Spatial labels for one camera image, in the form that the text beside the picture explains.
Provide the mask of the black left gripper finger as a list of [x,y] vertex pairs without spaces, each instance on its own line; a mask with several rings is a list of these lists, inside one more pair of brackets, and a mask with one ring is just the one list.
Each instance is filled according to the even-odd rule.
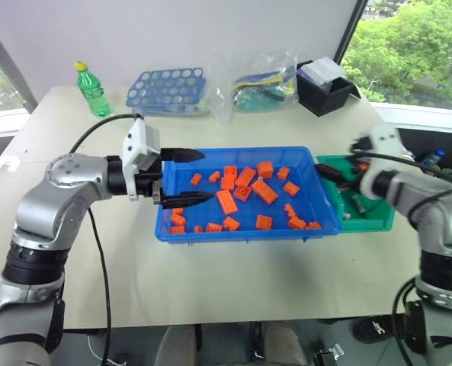
[[213,198],[213,194],[203,191],[186,191],[178,195],[162,195],[160,204],[163,209],[192,207]]
[[205,159],[206,156],[195,149],[188,148],[162,148],[161,160],[173,161],[177,163],[189,163],[200,159]]

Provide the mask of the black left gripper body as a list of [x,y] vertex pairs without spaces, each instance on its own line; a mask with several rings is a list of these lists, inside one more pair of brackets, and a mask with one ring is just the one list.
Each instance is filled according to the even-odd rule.
[[161,204],[162,195],[162,161],[154,161],[148,169],[138,169],[135,174],[136,192],[139,197],[148,197],[154,204]]

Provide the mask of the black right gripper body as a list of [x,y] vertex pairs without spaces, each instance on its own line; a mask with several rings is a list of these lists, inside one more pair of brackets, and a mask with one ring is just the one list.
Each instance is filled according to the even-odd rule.
[[349,180],[351,184],[360,184],[362,178],[366,175],[370,168],[370,163],[367,157],[362,156],[361,153],[366,153],[371,149],[371,142],[368,137],[361,137],[352,143],[349,151],[350,155],[347,157],[351,165],[351,173],[354,176]]

